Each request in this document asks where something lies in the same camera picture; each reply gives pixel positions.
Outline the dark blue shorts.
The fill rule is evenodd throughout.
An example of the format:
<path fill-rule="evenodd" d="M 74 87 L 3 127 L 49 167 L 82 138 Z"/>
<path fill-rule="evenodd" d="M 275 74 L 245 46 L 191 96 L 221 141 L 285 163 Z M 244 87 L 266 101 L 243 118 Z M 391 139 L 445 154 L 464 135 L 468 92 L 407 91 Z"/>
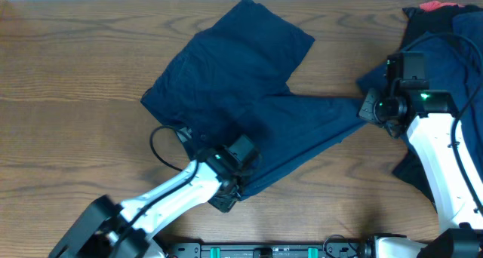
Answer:
<path fill-rule="evenodd" d="M 263 157 L 242 185 L 241 199 L 250 198 L 363 125 L 358 99 L 290 91 L 313 43 L 262 4 L 241 0 L 194 35 L 141 103 L 162 124 L 188 130 L 198 148 L 248 136 Z"/>

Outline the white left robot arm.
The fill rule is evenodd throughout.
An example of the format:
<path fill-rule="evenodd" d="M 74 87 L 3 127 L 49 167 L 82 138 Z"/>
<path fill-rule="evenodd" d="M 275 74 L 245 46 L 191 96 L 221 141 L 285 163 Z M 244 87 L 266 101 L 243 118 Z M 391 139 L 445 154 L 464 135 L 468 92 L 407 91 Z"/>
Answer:
<path fill-rule="evenodd" d="M 178 175 L 136 198 L 92 201 L 48 254 L 49 257 L 165 257 L 153 238 L 191 208 L 233 186 L 237 165 L 216 155 L 191 161 Z"/>

